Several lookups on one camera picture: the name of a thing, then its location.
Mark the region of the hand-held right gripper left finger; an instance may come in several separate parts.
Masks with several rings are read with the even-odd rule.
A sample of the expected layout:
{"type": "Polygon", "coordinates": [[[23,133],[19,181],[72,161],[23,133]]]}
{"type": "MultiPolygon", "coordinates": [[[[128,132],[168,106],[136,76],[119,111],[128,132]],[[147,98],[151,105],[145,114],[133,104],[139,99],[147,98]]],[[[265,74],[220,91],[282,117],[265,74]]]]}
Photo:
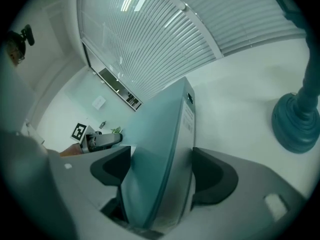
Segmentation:
{"type": "Polygon", "coordinates": [[[131,147],[119,146],[73,156],[49,155],[56,185],[68,206],[101,210],[117,197],[131,166],[131,147]]]}

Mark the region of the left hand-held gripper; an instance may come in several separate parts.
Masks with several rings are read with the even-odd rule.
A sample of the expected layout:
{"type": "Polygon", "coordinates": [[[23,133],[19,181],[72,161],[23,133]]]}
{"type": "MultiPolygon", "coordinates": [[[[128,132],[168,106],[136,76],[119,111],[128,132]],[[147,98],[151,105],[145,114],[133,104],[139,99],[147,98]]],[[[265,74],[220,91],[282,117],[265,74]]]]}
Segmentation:
{"type": "Polygon", "coordinates": [[[94,131],[90,125],[82,123],[77,123],[70,137],[79,143],[84,154],[110,149],[123,140],[121,133],[94,131]]]}

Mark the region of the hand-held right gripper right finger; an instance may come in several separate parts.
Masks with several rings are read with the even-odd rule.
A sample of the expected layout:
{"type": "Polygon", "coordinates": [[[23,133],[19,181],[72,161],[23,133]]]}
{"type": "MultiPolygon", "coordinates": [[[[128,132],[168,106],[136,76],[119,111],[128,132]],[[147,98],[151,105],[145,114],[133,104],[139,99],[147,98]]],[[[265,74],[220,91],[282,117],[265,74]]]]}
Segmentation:
{"type": "Polygon", "coordinates": [[[278,237],[306,199],[269,167],[225,153],[192,151],[198,237],[278,237]]]}

